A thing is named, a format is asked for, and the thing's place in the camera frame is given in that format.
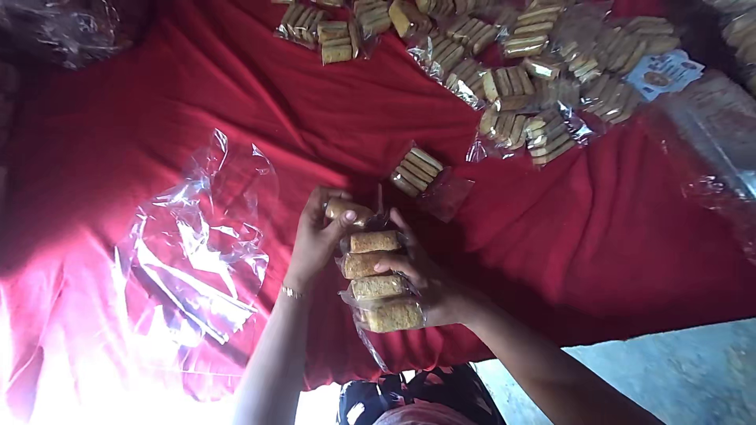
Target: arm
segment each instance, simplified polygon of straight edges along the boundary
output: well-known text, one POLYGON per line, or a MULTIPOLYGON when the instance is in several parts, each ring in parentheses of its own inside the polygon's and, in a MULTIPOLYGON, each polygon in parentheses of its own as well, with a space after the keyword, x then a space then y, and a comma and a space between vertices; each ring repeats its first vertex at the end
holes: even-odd
POLYGON ((307 201, 283 285, 271 317, 246 366, 236 392, 234 425, 287 425, 294 423, 302 376, 313 277, 333 256, 333 248, 355 220, 344 212, 323 228, 323 205, 330 197, 347 197, 342 191, 316 188, 307 201))
POLYGON ((552 422, 662 423, 554 343, 455 283, 429 260, 396 210, 391 218, 407 237, 410 255, 387 255, 376 270, 410 278, 429 305, 429 325, 461 323, 474 332, 552 422))
POLYGON ((504 310, 484 302, 470 306, 464 324, 552 422, 662 423, 504 310))

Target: crumpled plastic sheet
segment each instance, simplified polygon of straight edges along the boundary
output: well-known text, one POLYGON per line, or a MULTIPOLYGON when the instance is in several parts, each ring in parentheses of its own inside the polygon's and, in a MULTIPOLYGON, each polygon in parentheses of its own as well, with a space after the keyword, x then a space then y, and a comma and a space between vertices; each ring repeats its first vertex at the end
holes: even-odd
POLYGON ((135 332, 169 335, 179 348, 217 343, 251 322, 265 279, 260 213, 275 204, 276 172, 256 146, 230 144, 215 130, 197 151, 184 180, 138 207, 116 247, 114 281, 126 292, 135 332), (127 284, 144 288, 129 297, 127 284))
POLYGON ((646 114, 651 136, 668 154, 683 194, 729 219, 756 264, 756 101, 709 70, 651 105, 646 114))
POLYGON ((74 70, 134 45, 151 0, 0 0, 0 26, 16 47, 74 70))

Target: person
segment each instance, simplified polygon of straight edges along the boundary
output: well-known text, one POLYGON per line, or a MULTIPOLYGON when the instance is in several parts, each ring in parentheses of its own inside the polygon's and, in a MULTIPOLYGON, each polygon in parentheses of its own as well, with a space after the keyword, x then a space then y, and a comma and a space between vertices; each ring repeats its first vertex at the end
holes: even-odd
MULTIPOLYGON (((323 205, 331 197, 351 199, 344 191, 315 188, 302 211, 282 290, 235 395, 236 425, 294 423, 305 367, 308 295, 318 290, 312 287, 314 277, 333 261, 334 248, 355 219, 355 212, 347 211, 325 225, 323 205)), ((445 274, 423 251, 396 209, 391 210, 390 219, 407 237, 407 255, 387 253, 376 270, 401 272, 421 288, 429 326, 458 323, 474 332, 552 422, 662 423, 558 346, 445 274)), ((376 425, 503 423, 485 386, 469 366, 438 369, 422 372, 419 385, 414 385, 418 376, 409 384, 392 380, 397 387, 395 394, 419 389, 412 397, 415 402, 405 399, 402 407, 384 402, 384 411, 371 411, 374 417, 366 422, 365 413, 370 410, 366 401, 360 409, 363 414, 356 419, 340 417, 339 421, 376 425), (422 394, 423 390, 428 393, 428 389, 444 388, 427 398, 422 394), (450 396, 448 390, 456 390, 459 397, 450 396), (465 404, 480 397, 483 400, 477 403, 477 413, 470 409, 470 403, 465 404)), ((357 383, 354 388, 377 395, 370 385, 375 384, 357 383)))

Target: finger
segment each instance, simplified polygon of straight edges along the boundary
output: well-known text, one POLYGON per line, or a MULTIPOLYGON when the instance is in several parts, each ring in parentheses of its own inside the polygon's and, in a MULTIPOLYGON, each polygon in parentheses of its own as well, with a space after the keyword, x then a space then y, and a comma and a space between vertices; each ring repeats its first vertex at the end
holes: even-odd
POLYGON ((385 273, 389 270, 400 271, 410 278, 420 277, 420 273, 406 256, 386 254, 386 256, 381 258, 376 264, 375 271, 385 273))
POLYGON ((357 213, 352 211, 351 209, 348 209, 343 212, 338 219, 333 220, 325 229, 323 229, 323 234, 325 235, 328 243, 335 244, 336 242, 338 242, 339 239, 341 239, 346 234, 349 226, 351 226, 352 223, 355 222, 356 218, 357 213))
POLYGON ((391 218, 391 221, 394 222, 396 227, 399 228, 401 233, 407 238, 407 248, 416 247, 417 239, 415 239, 415 233, 412 232, 412 229, 404 220, 404 217, 401 216, 399 210, 396 208, 391 208, 389 217, 391 218))
POLYGON ((324 205, 332 197, 341 197, 344 199, 351 199, 351 194, 341 190, 333 188, 324 188, 317 186, 310 192, 310 197, 307 199, 307 204, 302 211, 302 217, 307 218, 312 222, 322 223, 325 217, 324 205))

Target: sealed plastic bag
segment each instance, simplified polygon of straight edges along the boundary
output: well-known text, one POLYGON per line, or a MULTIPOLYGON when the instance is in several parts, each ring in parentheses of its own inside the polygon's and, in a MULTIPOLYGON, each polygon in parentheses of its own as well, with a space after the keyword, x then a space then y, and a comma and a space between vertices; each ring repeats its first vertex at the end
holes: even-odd
POLYGON ((565 8, 562 0, 534 0, 517 17, 511 34, 501 42, 504 57, 537 56, 549 44, 549 33, 565 8))
POLYGON ((17 47, 76 70, 134 45, 151 6, 148 0, 0 0, 0 26, 17 47))
POLYGON ((474 181, 454 174, 414 142, 391 174, 390 181, 417 205, 448 223, 467 198, 474 181))
POLYGON ((560 17, 550 37, 552 49, 568 64, 568 69, 581 84, 601 75, 596 44, 603 21, 612 9, 612 2, 585 2, 568 8, 560 17))
POLYGON ((284 12, 280 24, 273 30, 273 36, 315 50, 320 35, 318 25, 329 17, 326 11, 315 6, 293 2, 284 12))
POLYGON ((474 110, 485 106, 483 76, 487 70, 467 57, 465 46, 434 31, 408 41, 407 53, 426 75, 446 87, 474 110))
POLYGON ((147 309, 126 297, 136 332, 169 335, 177 349, 204 337, 226 343, 254 318, 268 267, 261 227, 278 196, 265 155, 230 144, 217 129, 185 175, 137 209, 116 247, 114 274, 122 290, 141 287, 156 304, 147 309))
POLYGON ((646 116, 683 193, 729 219, 756 264, 756 100, 719 71, 707 71, 681 92, 660 96, 646 116))
POLYGON ((355 324, 375 333, 420 329, 426 325, 426 316, 420 298, 399 296, 386 299, 357 301, 348 291, 339 293, 352 307, 355 324))

